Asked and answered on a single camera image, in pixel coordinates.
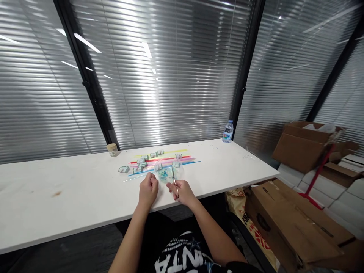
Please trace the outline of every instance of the bottle label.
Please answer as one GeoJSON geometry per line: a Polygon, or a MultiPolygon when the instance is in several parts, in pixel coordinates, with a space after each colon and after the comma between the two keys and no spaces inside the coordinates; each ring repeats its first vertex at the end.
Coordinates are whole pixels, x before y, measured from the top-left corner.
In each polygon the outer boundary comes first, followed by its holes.
{"type": "Polygon", "coordinates": [[[224,134],[223,134],[224,140],[231,140],[231,137],[232,137],[232,133],[224,132],[224,134]]]}

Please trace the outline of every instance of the table surface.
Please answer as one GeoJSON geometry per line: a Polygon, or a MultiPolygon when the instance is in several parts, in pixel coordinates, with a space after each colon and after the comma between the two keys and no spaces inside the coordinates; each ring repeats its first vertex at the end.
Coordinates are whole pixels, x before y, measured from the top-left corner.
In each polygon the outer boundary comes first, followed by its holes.
{"type": "MultiPolygon", "coordinates": [[[[113,158],[106,152],[0,165],[0,254],[131,218],[145,173],[125,181],[132,171],[118,169],[158,149],[166,155],[187,149],[177,153],[201,161],[184,165],[184,179],[198,198],[279,174],[221,139],[132,149],[113,158]]],[[[178,204],[160,183],[152,210],[178,204]]]]}

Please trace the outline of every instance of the red pole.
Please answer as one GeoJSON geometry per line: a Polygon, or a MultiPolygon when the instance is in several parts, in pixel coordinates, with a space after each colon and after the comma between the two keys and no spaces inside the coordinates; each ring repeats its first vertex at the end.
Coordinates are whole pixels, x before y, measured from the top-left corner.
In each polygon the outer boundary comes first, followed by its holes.
{"type": "Polygon", "coordinates": [[[317,178],[319,177],[319,175],[320,175],[320,173],[321,173],[321,171],[322,171],[323,166],[326,164],[326,162],[328,161],[328,159],[329,159],[329,157],[330,157],[331,153],[333,152],[334,147],[335,147],[335,144],[331,144],[330,150],[327,152],[327,154],[325,155],[324,159],[322,160],[322,162],[321,162],[320,166],[318,167],[318,169],[317,169],[317,171],[316,171],[316,173],[315,173],[314,178],[312,178],[311,183],[310,183],[310,185],[308,186],[307,191],[306,191],[305,193],[298,193],[298,194],[299,194],[299,195],[301,195],[303,198],[308,199],[308,201],[310,201],[310,203],[311,203],[312,205],[314,205],[315,207],[317,207],[317,208],[318,208],[318,209],[320,209],[320,210],[322,210],[322,208],[321,208],[321,207],[320,207],[320,206],[319,206],[319,205],[315,202],[315,200],[313,200],[313,199],[312,199],[312,198],[311,198],[308,194],[310,193],[310,191],[311,191],[312,187],[314,186],[314,184],[315,184],[315,182],[316,182],[317,178]]]}

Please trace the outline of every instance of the left hand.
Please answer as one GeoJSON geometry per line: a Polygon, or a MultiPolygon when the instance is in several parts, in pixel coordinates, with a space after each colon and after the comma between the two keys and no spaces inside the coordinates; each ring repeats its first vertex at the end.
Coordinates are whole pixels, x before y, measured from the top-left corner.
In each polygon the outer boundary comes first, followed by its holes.
{"type": "Polygon", "coordinates": [[[157,198],[159,181],[153,173],[147,173],[147,176],[139,185],[139,204],[150,210],[157,198]]]}

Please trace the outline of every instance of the window blinds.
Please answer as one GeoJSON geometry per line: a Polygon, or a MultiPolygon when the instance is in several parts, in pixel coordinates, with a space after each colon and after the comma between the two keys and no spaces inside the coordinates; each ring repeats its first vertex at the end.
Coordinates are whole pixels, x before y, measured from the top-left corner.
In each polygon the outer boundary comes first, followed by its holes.
{"type": "Polygon", "coordinates": [[[234,141],[271,165],[305,120],[361,15],[360,1],[266,0],[234,141]]]}
{"type": "Polygon", "coordinates": [[[1,1],[0,26],[0,163],[105,151],[53,2],[1,1]]]}
{"type": "Polygon", "coordinates": [[[121,149],[222,136],[252,1],[71,2],[121,149]]]}
{"type": "Polygon", "coordinates": [[[340,140],[359,143],[364,157],[364,37],[346,63],[318,112],[315,122],[333,123],[347,128],[340,140]]]}

